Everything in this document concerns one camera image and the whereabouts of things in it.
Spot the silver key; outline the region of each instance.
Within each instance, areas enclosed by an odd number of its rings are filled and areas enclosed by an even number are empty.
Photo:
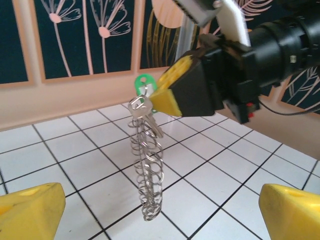
[[[162,139],[164,137],[164,132],[161,127],[156,123],[156,120],[152,113],[153,104],[149,98],[145,95],[139,95],[129,102],[128,109],[133,116],[133,119],[144,119],[153,130],[155,135]]]

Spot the wall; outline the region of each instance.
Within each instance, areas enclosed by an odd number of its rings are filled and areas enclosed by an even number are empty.
[[[35,85],[0,89],[0,130],[24,126],[48,119],[67,116],[96,108],[127,102],[134,95],[133,82],[139,75],[141,41],[143,31],[143,0],[136,1],[138,17],[134,22],[133,73],[122,76],[96,77],[90,80],[77,80],[58,83],[42,83],[39,58],[31,13],[26,0],[17,0],[21,7],[23,28],[26,33],[27,48],[30,52],[30,65]],[[158,78],[163,68],[152,74]],[[273,98],[265,101],[268,106],[280,112],[290,112],[276,103],[281,89],[275,90]],[[220,113],[231,117],[230,111]],[[320,121],[318,117],[280,116],[263,109],[255,114],[249,127],[270,136],[290,147],[298,149],[320,160]]]
[[[31,69],[35,85],[0,89],[0,130],[28,125],[47,119],[66,116],[91,109],[127,102],[134,94],[134,80],[139,75],[139,54],[141,49],[142,17],[134,21],[133,73],[125,76],[112,76],[61,83],[42,83],[40,62],[37,56],[30,6],[27,0],[18,0],[27,47],[31,57]],[[143,16],[143,0],[136,1],[138,16]],[[163,70],[155,71],[159,77]]]

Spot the white tile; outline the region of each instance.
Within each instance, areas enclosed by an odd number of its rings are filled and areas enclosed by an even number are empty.
[[[292,185],[286,183],[280,178],[270,174],[264,169],[260,168],[250,179],[245,183],[245,185],[251,190],[260,194],[261,189],[264,184],[279,184],[287,187],[293,187]]]
[[[186,175],[204,160],[181,144],[174,145],[163,151],[163,161],[181,176]]]
[[[304,187],[304,190],[306,192],[320,195],[320,177],[311,174],[308,182]]]
[[[210,162],[241,183],[247,180],[258,168],[258,166],[228,149],[215,156]]]
[[[107,230],[112,240],[185,240],[186,238],[163,214],[145,222],[141,209],[137,209]]]
[[[220,113],[217,113],[217,112],[213,116],[205,116],[204,118],[209,120],[210,122],[212,122],[214,124],[220,123],[221,121],[227,119],[226,116],[223,116],[223,115],[221,115]]]
[[[129,165],[132,165],[137,156],[131,153],[130,139],[126,138],[121,141],[117,141],[108,146],[102,147],[101,150],[114,162],[118,168],[123,169]]]
[[[81,129],[91,128],[100,124],[106,124],[109,120],[103,116],[100,112],[87,111],[70,116],[70,118],[79,126]]]
[[[203,136],[202,134],[194,135],[187,140],[182,141],[181,144],[199,154],[206,160],[212,158],[214,155],[225,149],[223,146],[212,141],[206,136]]]
[[[134,166],[128,167],[127,169],[123,170],[123,172],[128,178],[131,179],[131,181],[136,186],[138,185],[138,182],[137,182],[138,174],[137,174],[136,168]],[[173,184],[175,181],[180,179],[180,176],[177,175],[174,171],[172,171],[165,164],[163,165],[163,173],[164,173],[164,179],[163,179],[163,183],[162,183],[162,188],[163,189],[166,189],[171,184]]]
[[[55,159],[42,142],[0,154],[0,168],[5,181],[55,163]]]
[[[156,140],[161,145],[162,149],[166,149],[177,143],[176,140],[166,134],[163,136],[163,138],[157,138]]]
[[[220,210],[192,240],[258,240],[258,238],[223,210]]]
[[[223,129],[222,127],[219,126],[213,126],[210,127],[209,129],[205,130],[202,132],[205,136],[208,138],[216,141],[217,143],[228,147],[231,144],[233,144],[235,141],[237,141],[240,137]]]
[[[184,180],[164,191],[163,199],[164,214],[188,236],[218,208]]]
[[[197,132],[179,121],[172,121],[161,126],[162,130],[177,141],[182,141]]]
[[[194,130],[200,132],[204,129],[207,129],[213,125],[212,122],[205,120],[202,117],[182,117],[179,119],[180,122],[188,125],[189,127],[193,128]]]
[[[100,150],[74,157],[61,165],[78,190],[118,171]]]
[[[301,189],[304,186],[309,176],[307,171],[275,155],[270,157],[262,168],[292,184],[298,189]]]
[[[56,231],[55,240],[89,239],[101,228],[78,194],[66,198],[65,209]]]
[[[67,117],[37,123],[34,126],[44,140],[79,131],[77,126]]]
[[[69,195],[75,191],[64,172],[58,165],[50,166],[43,170],[36,171],[16,180],[7,182],[6,186],[9,193],[14,193],[47,183],[60,183],[63,187],[65,195]]]
[[[111,121],[131,116],[129,110],[122,105],[105,107],[99,109],[99,111]]]
[[[229,214],[261,237],[270,240],[259,208],[259,196],[243,186],[223,207]]]
[[[0,153],[41,142],[32,126],[23,126],[0,132]]]
[[[250,132],[247,136],[244,137],[248,141],[264,148],[265,150],[268,150],[269,152],[274,152],[281,143],[266,136],[263,135],[257,131]]]
[[[320,161],[318,161],[316,163],[316,166],[312,172],[313,174],[317,175],[318,177],[320,177]]]
[[[223,204],[241,185],[210,163],[202,165],[185,179],[218,205]]]
[[[96,148],[82,132],[51,139],[46,143],[58,161],[75,157]]]
[[[98,147],[127,137],[127,135],[112,122],[86,129],[84,132]]]
[[[94,240],[109,240],[104,232],[100,233],[98,236],[94,238]]]
[[[247,133],[249,133],[251,131],[251,128],[240,124],[236,121],[233,121],[232,119],[227,119],[223,122],[220,122],[218,124],[220,127],[229,130],[230,132],[243,137],[244,135],[246,135]]]
[[[286,145],[282,145],[276,152],[275,155],[288,160],[289,162],[311,172],[315,163],[316,159],[297,151],[291,147]]]
[[[117,121],[114,121],[113,123],[116,124],[118,127],[120,127],[122,130],[124,130],[129,136],[136,133],[135,128],[128,127],[128,124],[131,123],[132,117],[123,118]]]
[[[138,189],[121,172],[80,193],[104,228],[140,204]]]
[[[169,116],[163,112],[157,112],[153,114],[153,117],[155,119],[156,124],[158,125],[166,124],[168,122],[175,120],[172,116]]]
[[[1,184],[1,185],[0,185],[0,196],[3,196],[3,195],[6,195],[6,192],[5,192],[4,185]]]
[[[229,147],[229,149],[258,166],[271,155],[270,152],[244,139],[240,139]]]

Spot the floral artwork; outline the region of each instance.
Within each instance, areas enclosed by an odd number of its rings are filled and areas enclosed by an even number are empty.
[[[131,70],[133,0],[34,0],[45,79]]]
[[[184,13],[172,0],[146,0],[140,69],[161,68],[175,61]],[[195,27],[192,47],[197,46]]]
[[[293,75],[283,87],[279,101],[303,110],[320,106],[320,78],[317,67]]]

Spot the white plastic part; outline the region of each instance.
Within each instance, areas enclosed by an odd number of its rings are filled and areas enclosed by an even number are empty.
[[[221,33],[227,40],[251,46],[245,16],[241,8],[233,0],[218,0],[219,11],[216,19]]]

